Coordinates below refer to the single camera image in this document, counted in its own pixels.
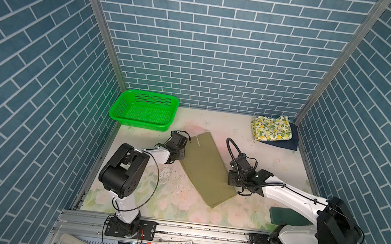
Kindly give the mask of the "olive khaki skirt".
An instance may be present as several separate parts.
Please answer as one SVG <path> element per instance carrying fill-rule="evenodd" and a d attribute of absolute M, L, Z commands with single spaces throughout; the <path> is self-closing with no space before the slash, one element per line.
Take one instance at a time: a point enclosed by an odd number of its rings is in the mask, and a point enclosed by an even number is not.
<path fill-rule="evenodd" d="M 228 171 L 209 132 L 191 138 L 181 166 L 202 199 L 214 208 L 237 195 L 228 185 Z"/>

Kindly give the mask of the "yellow lemon print skirt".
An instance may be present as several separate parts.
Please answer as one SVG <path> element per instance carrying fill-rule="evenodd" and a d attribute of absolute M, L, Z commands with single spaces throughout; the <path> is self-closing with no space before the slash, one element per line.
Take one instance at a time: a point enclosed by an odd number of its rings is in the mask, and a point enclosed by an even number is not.
<path fill-rule="evenodd" d="M 253 138 L 259 142 L 288 141 L 293 137 L 287 116 L 278 118 L 258 116 L 251 121 Z"/>

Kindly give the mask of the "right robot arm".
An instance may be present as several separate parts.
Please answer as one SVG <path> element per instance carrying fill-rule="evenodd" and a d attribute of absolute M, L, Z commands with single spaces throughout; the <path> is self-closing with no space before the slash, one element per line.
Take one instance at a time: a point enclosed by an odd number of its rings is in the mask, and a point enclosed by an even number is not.
<path fill-rule="evenodd" d="M 247 156 L 231 158 L 228 184 L 277 201 L 297 212 L 309 225 L 283 224 L 268 236 L 268 244 L 361 244 L 364 233 L 346 204 L 299 190 L 264 169 L 256 170 Z"/>

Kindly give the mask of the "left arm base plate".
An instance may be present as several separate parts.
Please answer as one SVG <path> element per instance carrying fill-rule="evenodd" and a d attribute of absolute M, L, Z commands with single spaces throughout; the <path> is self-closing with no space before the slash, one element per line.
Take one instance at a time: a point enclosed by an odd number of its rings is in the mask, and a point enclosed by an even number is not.
<path fill-rule="evenodd" d="M 117 238 L 136 238 L 153 241 L 156 232 L 156 221 L 134 220 L 124 223 L 116 216 L 110 216 L 104 227 L 104 235 Z"/>

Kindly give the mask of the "dark blue denim skirt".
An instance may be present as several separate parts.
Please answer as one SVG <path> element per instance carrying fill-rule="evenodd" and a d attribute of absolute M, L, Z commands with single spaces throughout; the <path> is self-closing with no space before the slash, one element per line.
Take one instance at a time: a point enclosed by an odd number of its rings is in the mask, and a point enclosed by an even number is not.
<path fill-rule="evenodd" d="M 299 144 L 299 131 L 298 131 L 298 126 L 294 123 L 290 124 L 291 126 L 291 139 L 290 140 L 279 140 L 279 141 L 261 141 L 261 143 L 270 145 L 270 146 L 275 146 L 278 148 L 282 149 L 287 149 L 287 150 L 292 150 L 292 151 L 297 151 L 298 150 L 298 144 Z"/>

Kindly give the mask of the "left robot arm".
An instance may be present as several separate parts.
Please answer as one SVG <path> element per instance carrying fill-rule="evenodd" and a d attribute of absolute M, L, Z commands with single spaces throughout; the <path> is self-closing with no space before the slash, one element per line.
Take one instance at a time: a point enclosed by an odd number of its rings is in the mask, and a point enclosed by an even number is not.
<path fill-rule="evenodd" d="M 132 195 L 144 175 L 147 165 L 156 167 L 172 164 L 185 158 L 187 143 L 191 141 L 186 131 L 173 130 L 165 143 L 153 148 L 137 149 L 130 144 L 121 144 L 98 174 L 103 188 L 110 193 L 115 209 L 114 218 L 130 233 L 140 221 L 140 206 Z"/>

